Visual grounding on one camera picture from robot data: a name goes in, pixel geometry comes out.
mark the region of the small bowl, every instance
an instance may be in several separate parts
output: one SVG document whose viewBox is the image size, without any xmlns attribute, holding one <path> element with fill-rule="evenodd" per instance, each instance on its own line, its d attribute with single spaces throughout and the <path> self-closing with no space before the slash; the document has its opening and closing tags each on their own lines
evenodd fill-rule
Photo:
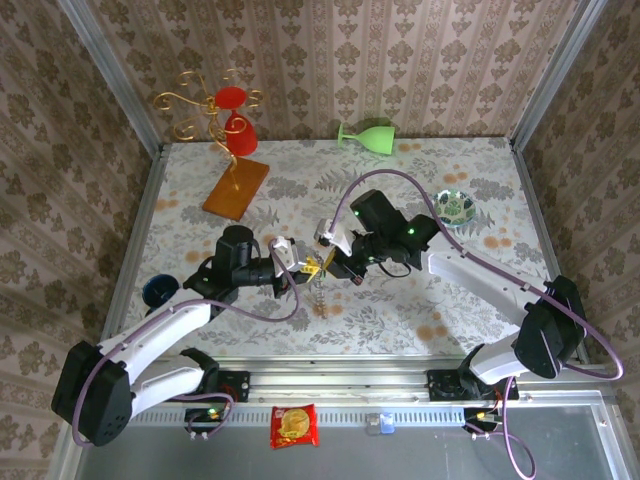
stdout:
<svg viewBox="0 0 640 480">
<path fill-rule="evenodd" d="M 144 287 L 142 287 L 142 301 L 151 307 L 151 310 L 160 308 L 173 294 L 180 288 L 180 282 L 171 275 L 161 273 L 152 277 Z"/>
<path fill-rule="evenodd" d="M 476 204 L 471 197 L 454 188 L 435 194 L 433 206 L 442 223 L 451 228 L 466 225 L 476 216 Z"/>
</svg>

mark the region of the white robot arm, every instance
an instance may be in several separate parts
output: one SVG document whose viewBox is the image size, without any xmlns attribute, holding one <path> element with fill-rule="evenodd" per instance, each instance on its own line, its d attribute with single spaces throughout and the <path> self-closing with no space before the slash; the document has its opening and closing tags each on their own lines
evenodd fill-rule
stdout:
<svg viewBox="0 0 640 480">
<path fill-rule="evenodd" d="M 278 298 L 291 287 L 283 268 L 291 272 L 296 284 L 308 282 L 319 270 L 312 259 L 300 260 L 292 239 L 277 237 L 273 242 L 279 262 L 271 256 L 252 258 L 255 245 L 250 229 L 227 227 L 218 239 L 215 255 L 182 287 L 168 275 L 159 276 L 153 285 L 150 282 L 152 294 L 149 298 L 143 294 L 143 298 L 152 310 L 142 322 L 97 346 L 80 342 L 71 349 L 53 396 L 53 411 L 72 423 L 81 389 L 95 373 L 80 401 L 78 430 L 100 446 L 112 441 L 131 418 L 158 403 L 184 394 L 218 392 L 221 372 L 217 362 L 203 352 L 190 348 L 170 362 L 152 362 L 224 311 L 199 301 L 231 305 L 238 298 L 239 287 L 260 285 L 271 285 Z M 180 304 L 183 307 L 174 310 Z M 135 340 L 127 343 L 129 338 Z M 103 366 L 97 370 L 99 362 Z M 248 378 L 248 372 L 241 373 Z"/>
<path fill-rule="evenodd" d="M 493 385 L 500 380 L 526 371 L 555 378 L 584 338 L 582 327 L 529 291 L 529 287 L 546 291 L 555 300 L 571 305 L 584 317 L 579 294 L 570 280 L 559 276 L 553 282 L 545 282 L 479 252 L 458 252 L 433 219 L 417 215 L 405 220 L 378 190 L 359 197 L 351 204 L 351 209 L 368 233 L 347 234 L 344 227 L 338 225 L 330 235 L 331 221 L 323 220 L 318 225 L 316 240 L 325 246 L 336 247 L 325 264 L 329 273 L 360 285 L 370 265 L 391 259 L 421 270 L 424 256 L 430 273 L 467 288 L 520 327 L 519 332 L 498 342 L 477 346 L 467 356 L 458 374 L 469 397 L 482 398 L 484 393 L 492 392 Z M 349 248 L 344 249 L 343 245 L 349 242 Z M 525 287 L 520 288 L 497 273 L 480 267 L 466 254 L 480 257 L 490 265 L 517 276 Z"/>
</svg>

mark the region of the snack bag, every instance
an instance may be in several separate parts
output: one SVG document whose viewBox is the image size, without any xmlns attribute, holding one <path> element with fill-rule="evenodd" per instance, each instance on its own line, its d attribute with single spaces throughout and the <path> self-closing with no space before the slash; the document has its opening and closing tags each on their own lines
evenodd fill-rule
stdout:
<svg viewBox="0 0 640 480">
<path fill-rule="evenodd" d="M 271 448 L 311 443 L 318 446 L 318 422 L 314 405 L 271 411 Z"/>
</svg>

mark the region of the patterned wallpaper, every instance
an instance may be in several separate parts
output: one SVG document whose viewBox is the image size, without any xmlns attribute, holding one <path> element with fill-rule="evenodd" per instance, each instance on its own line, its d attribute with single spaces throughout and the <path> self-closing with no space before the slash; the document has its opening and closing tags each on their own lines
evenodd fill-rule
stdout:
<svg viewBox="0 0 640 480">
<path fill-rule="evenodd" d="M 251 112 L 263 139 L 389 120 L 402 136 L 509 135 L 577 1 L 88 3 L 156 131 L 173 141 L 168 127 L 186 112 L 155 111 L 153 98 L 183 70 L 219 87 L 228 68 L 267 94 Z"/>
<path fill-rule="evenodd" d="M 624 358 L 640 452 L 640 2 L 608 2 L 524 153 L 561 268 Z"/>
<path fill-rule="evenodd" d="M 0 2 L 0 479 L 44 478 L 68 349 L 95 341 L 150 159 L 55 2 Z"/>
</svg>

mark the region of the black bracket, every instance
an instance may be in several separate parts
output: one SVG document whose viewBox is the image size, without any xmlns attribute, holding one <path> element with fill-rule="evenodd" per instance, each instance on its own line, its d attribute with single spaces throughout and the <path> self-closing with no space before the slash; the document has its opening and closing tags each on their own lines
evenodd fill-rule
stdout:
<svg viewBox="0 0 640 480">
<path fill-rule="evenodd" d="M 478 418 L 478 414 L 482 414 L 482 413 L 484 413 L 485 415 L 490 413 L 494 413 L 495 415 L 498 414 L 498 412 L 493 411 L 493 409 L 490 409 L 490 408 L 465 408 L 464 409 L 465 424 L 471 424 L 477 429 L 482 430 L 483 432 L 491 433 L 495 431 L 495 429 L 498 427 L 498 423 L 480 420 Z M 462 428 L 463 430 L 471 434 L 478 433 L 473 428 L 470 428 L 467 425 L 464 425 Z"/>
<path fill-rule="evenodd" d="M 496 390 L 502 395 L 506 385 L 507 379 L 505 378 L 482 396 L 476 397 L 462 386 L 458 369 L 427 371 L 427 388 L 429 389 L 429 400 L 432 402 L 497 400 Z M 511 384 L 511 390 L 509 390 L 509 400 L 518 400 L 519 398 L 518 385 L 514 380 Z"/>
<path fill-rule="evenodd" d="M 201 389 L 198 393 L 226 393 L 231 395 L 236 403 L 246 403 L 249 401 L 249 392 L 251 390 L 251 373 L 244 371 L 217 371 L 215 386 L 211 384 L 207 387 L 208 391 Z M 222 403 L 223 399 L 212 399 L 211 402 Z M 188 408 L 184 414 L 184 421 L 188 423 L 207 424 L 203 426 L 193 426 L 192 432 L 196 434 L 210 433 L 220 423 L 221 417 L 212 418 L 209 415 L 208 408 Z"/>
</svg>

